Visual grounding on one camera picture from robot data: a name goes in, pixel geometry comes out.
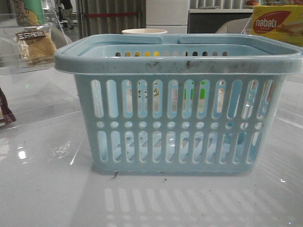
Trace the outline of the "plate with food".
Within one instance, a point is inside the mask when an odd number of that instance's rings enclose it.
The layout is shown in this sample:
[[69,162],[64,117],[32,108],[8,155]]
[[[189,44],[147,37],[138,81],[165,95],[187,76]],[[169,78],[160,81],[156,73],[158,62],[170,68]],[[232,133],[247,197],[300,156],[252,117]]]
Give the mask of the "plate with food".
[[246,0],[245,5],[246,6],[256,6],[256,5],[259,5],[259,2],[258,2],[258,0]]

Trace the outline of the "clear acrylic display shelf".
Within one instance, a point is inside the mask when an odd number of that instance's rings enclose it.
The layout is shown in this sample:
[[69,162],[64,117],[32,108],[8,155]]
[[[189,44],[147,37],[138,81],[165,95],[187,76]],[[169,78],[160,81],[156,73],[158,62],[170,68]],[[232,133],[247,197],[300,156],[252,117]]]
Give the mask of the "clear acrylic display shelf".
[[303,46],[303,20],[281,22],[276,19],[252,20],[243,34],[259,35],[299,47]]
[[73,75],[57,71],[53,62],[29,65],[18,53],[14,14],[0,16],[0,87],[16,121],[0,131],[80,110]]

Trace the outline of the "white drawer cabinet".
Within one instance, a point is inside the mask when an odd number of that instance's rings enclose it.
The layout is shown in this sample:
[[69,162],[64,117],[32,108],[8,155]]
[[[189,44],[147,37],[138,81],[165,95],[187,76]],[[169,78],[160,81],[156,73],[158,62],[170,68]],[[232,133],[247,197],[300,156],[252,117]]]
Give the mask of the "white drawer cabinet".
[[146,27],[163,29],[169,34],[186,34],[190,1],[147,0]]

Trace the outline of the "yellow nabati wafer box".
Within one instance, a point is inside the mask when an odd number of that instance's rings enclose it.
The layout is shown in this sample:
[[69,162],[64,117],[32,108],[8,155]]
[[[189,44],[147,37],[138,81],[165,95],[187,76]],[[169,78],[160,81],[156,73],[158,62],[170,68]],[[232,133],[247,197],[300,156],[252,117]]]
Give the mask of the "yellow nabati wafer box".
[[255,6],[250,33],[302,47],[302,5]]

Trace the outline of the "clear acrylic right display shelf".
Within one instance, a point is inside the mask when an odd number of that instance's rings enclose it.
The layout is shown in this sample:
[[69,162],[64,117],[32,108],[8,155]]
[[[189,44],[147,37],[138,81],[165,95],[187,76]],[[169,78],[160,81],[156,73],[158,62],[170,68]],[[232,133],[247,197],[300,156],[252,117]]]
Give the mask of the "clear acrylic right display shelf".
[[299,47],[303,46],[303,20],[281,22],[276,19],[252,20],[243,34],[259,35]]

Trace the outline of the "clear acrylic left display shelf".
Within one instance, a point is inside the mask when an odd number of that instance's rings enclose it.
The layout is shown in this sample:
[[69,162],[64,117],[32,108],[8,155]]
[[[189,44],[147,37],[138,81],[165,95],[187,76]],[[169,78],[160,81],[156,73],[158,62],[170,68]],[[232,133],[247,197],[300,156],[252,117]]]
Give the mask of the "clear acrylic left display shelf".
[[29,65],[18,53],[14,14],[0,16],[0,87],[16,121],[0,131],[80,110],[73,75],[57,71],[53,62]]

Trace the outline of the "red barrier belt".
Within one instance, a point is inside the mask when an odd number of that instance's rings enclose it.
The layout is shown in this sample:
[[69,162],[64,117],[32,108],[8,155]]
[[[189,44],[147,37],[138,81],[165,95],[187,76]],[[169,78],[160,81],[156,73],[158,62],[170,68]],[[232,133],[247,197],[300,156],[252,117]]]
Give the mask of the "red barrier belt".
[[126,17],[126,16],[137,16],[139,12],[125,12],[125,13],[102,13],[102,14],[89,14],[86,13],[85,17]]

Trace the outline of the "light blue plastic basket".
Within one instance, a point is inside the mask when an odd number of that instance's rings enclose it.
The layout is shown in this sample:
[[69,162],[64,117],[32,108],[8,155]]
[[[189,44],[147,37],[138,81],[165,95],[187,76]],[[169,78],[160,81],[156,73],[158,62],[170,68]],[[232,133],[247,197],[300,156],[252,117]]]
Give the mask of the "light blue plastic basket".
[[103,34],[56,50],[54,65],[74,75],[96,171],[227,175],[256,165],[303,50],[257,35]]

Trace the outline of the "dark brown snack packet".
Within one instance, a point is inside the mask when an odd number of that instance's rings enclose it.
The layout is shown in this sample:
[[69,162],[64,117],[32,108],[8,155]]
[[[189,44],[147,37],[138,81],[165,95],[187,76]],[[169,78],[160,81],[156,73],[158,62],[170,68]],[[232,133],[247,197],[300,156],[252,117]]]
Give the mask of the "dark brown snack packet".
[[15,121],[16,118],[8,107],[6,96],[0,89],[0,126],[2,127]]

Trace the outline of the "green cartoon snack bag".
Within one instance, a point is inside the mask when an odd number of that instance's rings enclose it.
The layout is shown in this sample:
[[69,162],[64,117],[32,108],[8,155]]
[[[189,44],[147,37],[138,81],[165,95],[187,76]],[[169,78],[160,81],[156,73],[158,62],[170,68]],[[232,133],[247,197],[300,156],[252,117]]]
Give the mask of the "green cartoon snack bag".
[[41,26],[45,23],[40,0],[13,0],[12,3],[19,26]]

